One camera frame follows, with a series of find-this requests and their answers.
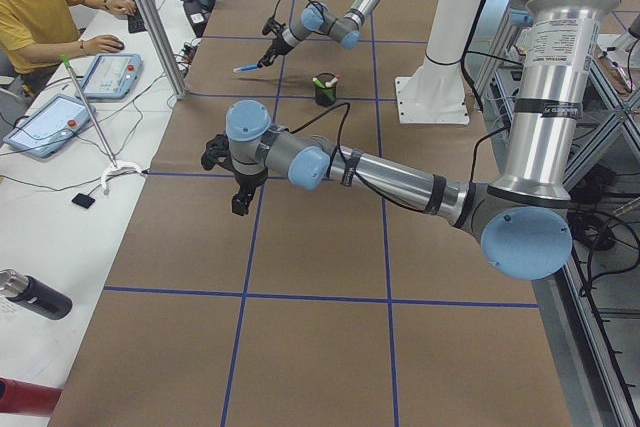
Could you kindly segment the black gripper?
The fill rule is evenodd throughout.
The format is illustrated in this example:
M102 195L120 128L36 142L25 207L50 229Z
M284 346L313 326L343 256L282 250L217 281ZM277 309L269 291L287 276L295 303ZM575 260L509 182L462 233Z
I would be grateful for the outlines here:
M268 179L268 171L262 170L251 175L236 172L234 178L239 189L232 197L231 210L236 215L247 216L257 188L264 185Z
M278 56L284 56L290 51L291 46L282 37L276 37L272 40L269 49L257 62L257 67L270 67L273 65Z

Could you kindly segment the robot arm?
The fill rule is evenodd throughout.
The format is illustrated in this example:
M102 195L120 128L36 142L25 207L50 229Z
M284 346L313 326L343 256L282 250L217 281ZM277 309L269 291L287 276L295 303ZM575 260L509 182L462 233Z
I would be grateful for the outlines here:
M263 56L254 64L254 69L271 66L280 56L289 54L310 35L325 36L347 50L353 49L361 38L366 20L381 0L354 0L342 15L336 15L319 0L307 0L298 17L289 23L281 23L275 15L267 18L262 34L271 34L273 39Z
M481 0L469 0L462 10L453 0L440 0L425 61L411 77L398 77L399 114L420 114L403 123L456 123L465 109L453 102L454 74L467 49L475 21L463 18ZM269 20L263 35L275 35L256 65L234 72L270 66L311 34L328 37L352 49L365 20L381 0L355 0L343 16L324 3L311 1L299 19L287 24ZM234 172L239 192L232 211L248 214L258 186L269 171L284 175L295 186L312 190L323 179L350 187L355 181L389 202L415 212L445 218L453 228L473 236L486 260L502 273L519 279L544 278L570 257L573 240L566 222L570 196L564 172L602 20L621 0L511 0L512 10L531 20L529 45L510 121L507 157L501 176L490 184L448 181L321 136L299 137L271 121L267 108L241 100L226 114L224 136L229 154L223 162ZM435 60L445 41L444 13L452 13L452 60Z

